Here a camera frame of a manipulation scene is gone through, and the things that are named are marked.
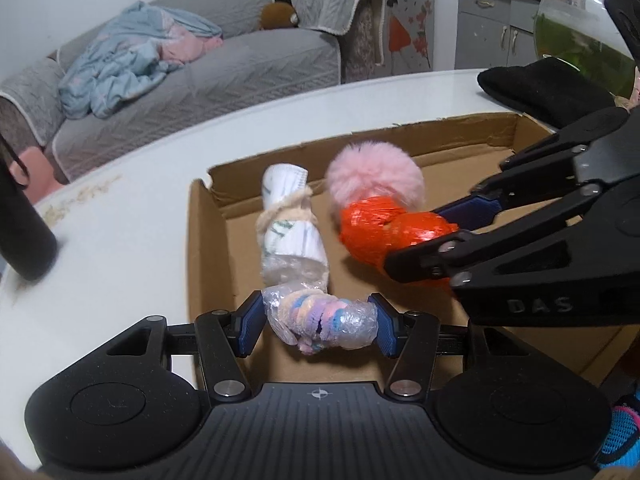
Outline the floral decorated fridge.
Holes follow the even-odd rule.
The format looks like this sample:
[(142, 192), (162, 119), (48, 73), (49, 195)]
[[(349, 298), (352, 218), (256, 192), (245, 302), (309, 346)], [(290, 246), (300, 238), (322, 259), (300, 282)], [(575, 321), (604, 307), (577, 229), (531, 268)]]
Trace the floral decorated fridge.
[(433, 69), (435, 0), (385, 0), (381, 77)]

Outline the grey sofa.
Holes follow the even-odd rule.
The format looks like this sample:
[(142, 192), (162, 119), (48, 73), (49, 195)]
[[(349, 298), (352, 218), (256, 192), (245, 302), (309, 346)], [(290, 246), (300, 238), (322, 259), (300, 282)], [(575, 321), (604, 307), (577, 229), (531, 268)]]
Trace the grey sofa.
[(224, 44), (170, 73), (109, 118), (64, 116), (58, 85), (98, 32), (63, 44), (1, 85), (1, 132), (15, 153), (39, 148), (63, 181), (165, 136), (268, 101), (369, 78), (382, 61), (370, 0), (344, 36), (294, 28), (262, 30), (260, 12), (291, 0), (160, 0), (218, 25)]

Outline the pink fluffy pompom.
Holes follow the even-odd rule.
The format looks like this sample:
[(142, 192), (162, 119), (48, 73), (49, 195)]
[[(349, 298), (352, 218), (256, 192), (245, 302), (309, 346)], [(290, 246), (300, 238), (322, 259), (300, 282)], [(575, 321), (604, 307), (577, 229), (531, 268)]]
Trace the pink fluffy pompom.
[(326, 189), (337, 209), (388, 196), (406, 209), (418, 210), (425, 200), (421, 168), (404, 150), (388, 142), (348, 144), (326, 170)]

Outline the black thermos bottle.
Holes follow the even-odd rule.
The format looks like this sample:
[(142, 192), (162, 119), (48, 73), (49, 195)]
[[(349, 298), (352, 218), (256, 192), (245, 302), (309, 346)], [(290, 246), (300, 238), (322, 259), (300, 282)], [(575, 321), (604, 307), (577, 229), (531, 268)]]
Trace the black thermos bottle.
[(1, 146), (22, 170), (17, 180), (1, 161), (1, 255), (25, 281), (36, 282), (52, 268), (58, 256), (58, 240), (25, 194), (32, 176), (5, 138)]

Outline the black knit hat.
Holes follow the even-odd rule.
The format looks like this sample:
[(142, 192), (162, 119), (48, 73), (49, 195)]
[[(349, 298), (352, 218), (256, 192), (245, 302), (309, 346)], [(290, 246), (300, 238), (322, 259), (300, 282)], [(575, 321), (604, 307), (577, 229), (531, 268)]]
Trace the black knit hat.
[(608, 90), (553, 56), (525, 66), (488, 68), (477, 75), (477, 83), (494, 101), (555, 129), (615, 106)]

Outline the brown cardboard box tray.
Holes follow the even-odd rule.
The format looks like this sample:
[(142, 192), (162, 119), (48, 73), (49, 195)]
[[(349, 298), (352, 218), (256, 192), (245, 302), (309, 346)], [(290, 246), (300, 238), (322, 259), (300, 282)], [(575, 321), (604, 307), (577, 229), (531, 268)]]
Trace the brown cardboard box tray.
[[(365, 140), (396, 144), (421, 167), (424, 205), (432, 209), (461, 198), (474, 184), (498, 172), (500, 160), (549, 134), (527, 116), (473, 114), (353, 132), (210, 168), (211, 185), (198, 179), (190, 186), (186, 245), (190, 320), (211, 310), (235, 310), (264, 287), (255, 232), (262, 212), (262, 174), (273, 164), (288, 162), (309, 171), (312, 211), (328, 255), (331, 294), (366, 299), (371, 292), (382, 292), (398, 310), (424, 311), (444, 324), (466, 325), (462, 307), (444, 285), (397, 284), (349, 255), (338, 240), (324, 189), (326, 167), (348, 144)], [(597, 386), (639, 335), (639, 326), (509, 330)], [(252, 354), (239, 363), (254, 391), (264, 382), (376, 380), (382, 386), (393, 367), (378, 347), (324, 350), (307, 359), (280, 341), (268, 324)]]

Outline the orange plastic bag bundle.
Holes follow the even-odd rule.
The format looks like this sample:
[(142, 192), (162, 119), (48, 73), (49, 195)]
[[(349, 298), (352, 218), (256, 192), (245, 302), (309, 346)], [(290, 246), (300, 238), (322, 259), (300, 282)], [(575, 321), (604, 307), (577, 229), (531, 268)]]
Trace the orange plastic bag bundle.
[(383, 269), (396, 250), (459, 231), (457, 223), (431, 211), (410, 212), (390, 196), (372, 196), (340, 212), (340, 241), (356, 261)]

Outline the grey cabinet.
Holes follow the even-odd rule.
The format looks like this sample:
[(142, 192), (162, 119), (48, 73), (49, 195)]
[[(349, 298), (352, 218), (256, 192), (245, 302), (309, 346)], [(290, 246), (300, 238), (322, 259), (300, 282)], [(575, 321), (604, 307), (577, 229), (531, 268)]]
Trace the grey cabinet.
[(541, 0), (458, 0), (457, 70), (526, 65), (537, 59)]

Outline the glass fish bowl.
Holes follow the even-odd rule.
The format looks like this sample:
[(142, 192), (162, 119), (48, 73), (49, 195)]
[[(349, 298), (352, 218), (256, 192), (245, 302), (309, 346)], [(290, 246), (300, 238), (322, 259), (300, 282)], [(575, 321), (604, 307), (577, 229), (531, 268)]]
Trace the glass fish bowl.
[(560, 58), (614, 96), (632, 95), (636, 64), (603, 0), (541, 0), (534, 40), (540, 58)]

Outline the brown plush toy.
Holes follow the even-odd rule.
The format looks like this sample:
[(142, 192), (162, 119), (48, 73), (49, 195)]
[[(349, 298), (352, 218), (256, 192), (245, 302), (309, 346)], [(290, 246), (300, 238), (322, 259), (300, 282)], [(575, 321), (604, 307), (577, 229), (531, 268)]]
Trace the brown plush toy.
[(260, 28), (262, 30), (284, 29), (297, 27), (299, 18), (294, 6), (277, 1), (269, 3), (260, 12)]

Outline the colourful sock at edge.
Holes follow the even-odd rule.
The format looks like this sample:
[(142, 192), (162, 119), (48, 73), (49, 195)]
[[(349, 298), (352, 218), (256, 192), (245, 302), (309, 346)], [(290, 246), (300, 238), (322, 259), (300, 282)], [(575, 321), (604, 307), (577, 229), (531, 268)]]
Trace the colourful sock at edge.
[(596, 459), (599, 469), (634, 468), (639, 463), (639, 391), (622, 396), (612, 408), (610, 430)]

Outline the pink plastic stool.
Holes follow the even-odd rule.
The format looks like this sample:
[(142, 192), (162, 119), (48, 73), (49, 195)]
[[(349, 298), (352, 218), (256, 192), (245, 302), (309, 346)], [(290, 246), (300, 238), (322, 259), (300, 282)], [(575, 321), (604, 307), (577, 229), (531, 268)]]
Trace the pink plastic stool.
[(23, 187), (23, 193), (32, 204), (63, 187), (56, 180), (54, 169), (47, 157), (39, 148), (30, 146), (20, 156), (17, 162), (9, 166), (10, 173), (18, 184)]

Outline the pastel striped bundle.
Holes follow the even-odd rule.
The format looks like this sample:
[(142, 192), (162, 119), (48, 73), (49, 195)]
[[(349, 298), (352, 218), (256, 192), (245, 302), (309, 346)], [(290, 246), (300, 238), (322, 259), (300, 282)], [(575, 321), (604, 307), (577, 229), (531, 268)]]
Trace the pastel striped bundle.
[(378, 334), (378, 309), (372, 302), (338, 298), (317, 284), (267, 287), (262, 302), (273, 333), (304, 356), (366, 348)]

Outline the light blue blanket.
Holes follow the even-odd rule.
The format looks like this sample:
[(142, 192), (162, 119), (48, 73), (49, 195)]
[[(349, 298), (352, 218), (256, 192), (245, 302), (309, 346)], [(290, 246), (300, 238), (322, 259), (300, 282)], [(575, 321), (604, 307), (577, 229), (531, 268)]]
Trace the light blue blanket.
[(107, 22), (66, 68), (58, 85), (64, 115), (109, 118), (223, 44), (222, 29), (206, 18), (138, 1)]

